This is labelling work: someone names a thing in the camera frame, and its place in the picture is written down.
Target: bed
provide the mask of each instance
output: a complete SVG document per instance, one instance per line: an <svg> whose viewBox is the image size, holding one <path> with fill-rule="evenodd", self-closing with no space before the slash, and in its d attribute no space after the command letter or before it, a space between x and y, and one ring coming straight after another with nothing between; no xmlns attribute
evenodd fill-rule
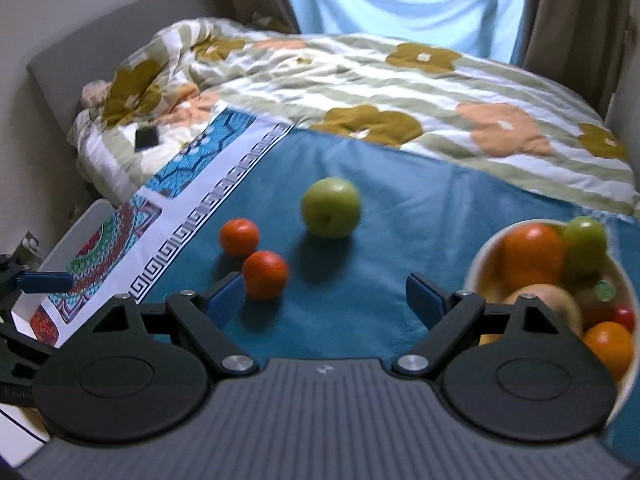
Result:
<svg viewBox="0 0 640 480"><path fill-rule="evenodd" d="M404 302L408 273L456 290L482 244L525 219L596 216L639 288L627 153L576 94L437 46L214 15L208 0L142 0L31 63L82 175L118 207L72 264L84 288L32 319L41 340L61 344L115 292L203 290L233 270L216 234L235 216L292 270L282 303L249 304L225 330L258 360L403 351L424 333ZM79 110L99 78L106 100ZM134 149L140 126L158 129L157 146ZM328 175L356 183L366 206L350 242L324 246L298 204ZM619 426L610 443L624 447L634 437Z"/></svg>

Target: bowl of fruit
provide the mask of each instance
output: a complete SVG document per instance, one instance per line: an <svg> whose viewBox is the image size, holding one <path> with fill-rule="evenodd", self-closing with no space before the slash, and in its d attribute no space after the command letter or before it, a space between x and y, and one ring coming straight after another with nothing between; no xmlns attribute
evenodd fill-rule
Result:
<svg viewBox="0 0 640 480"><path fill-rule="evenodd" d="M597 355L618 384L609 421L631 393L640 362L640 306L625 270L607 253L604 227L589 217L511 225L480 249L465 288L491 303L535 294ZM480 344L500 336L485 334Z"/></svg>

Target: green sticker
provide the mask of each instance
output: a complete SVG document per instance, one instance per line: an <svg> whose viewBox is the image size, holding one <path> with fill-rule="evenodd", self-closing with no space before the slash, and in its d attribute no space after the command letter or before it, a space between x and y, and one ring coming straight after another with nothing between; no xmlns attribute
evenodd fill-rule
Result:
<svg viewBox="0 0 640 480"><path fill-rule="evenodd" d="M609 303L616 295L616 287L607 280L600 280L595 287L596 298L601 303Z"/></svg>

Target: wall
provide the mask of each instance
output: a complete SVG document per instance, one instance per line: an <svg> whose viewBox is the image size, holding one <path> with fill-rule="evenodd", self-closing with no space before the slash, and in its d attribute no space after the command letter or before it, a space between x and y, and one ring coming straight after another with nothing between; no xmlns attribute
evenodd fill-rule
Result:
<svg viewBox="0 0 640 480"><path fill-rule="evenodd" d="M56 38L133 1L0 0L0 252L11 251L27 229L50 249L83 195L66 132L26 72L28 61Z"/></svg>
<svg viewBox="0 0 640 480"><path fill-rule="evenodd" d="M632 0L631 17L636 40L626 58L607 126L626 143L636 172L636 187L640 189L640 0Z"/></svg>

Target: black square object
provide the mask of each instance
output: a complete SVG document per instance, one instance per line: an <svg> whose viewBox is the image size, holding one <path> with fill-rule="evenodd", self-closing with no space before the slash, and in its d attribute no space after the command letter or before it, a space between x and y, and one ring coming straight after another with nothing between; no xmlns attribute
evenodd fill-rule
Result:
<svg viewBox="0 0 640 480"><path fill-rule="evenodd" d="M142 152L160 144L158 141L158 128L156 126L140 126L136 130L135 152Z"/></svg>

